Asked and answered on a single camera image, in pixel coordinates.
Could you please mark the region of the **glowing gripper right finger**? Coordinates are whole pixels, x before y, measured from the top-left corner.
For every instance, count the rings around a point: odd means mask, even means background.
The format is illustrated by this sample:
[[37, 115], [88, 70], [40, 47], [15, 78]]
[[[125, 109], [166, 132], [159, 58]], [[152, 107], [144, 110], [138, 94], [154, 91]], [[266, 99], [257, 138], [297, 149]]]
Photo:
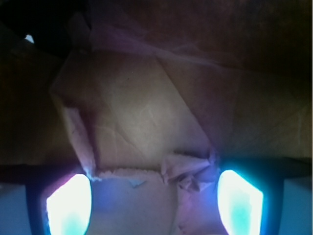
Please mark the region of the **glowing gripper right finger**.
[[282, 182], [263, 173], [227, 169], [218, 179], [218, 211], [229, 235], [277, 235], [282, 197]]

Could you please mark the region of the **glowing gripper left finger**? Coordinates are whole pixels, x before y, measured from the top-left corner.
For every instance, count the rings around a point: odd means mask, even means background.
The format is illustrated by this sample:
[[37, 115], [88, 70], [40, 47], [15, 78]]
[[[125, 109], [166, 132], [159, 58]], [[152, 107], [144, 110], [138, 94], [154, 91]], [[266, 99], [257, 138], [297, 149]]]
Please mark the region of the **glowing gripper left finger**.
[[82, 173], [45, 176], [26, 184], [33, 235], [85, 235], [89, 228], [92, 189]]

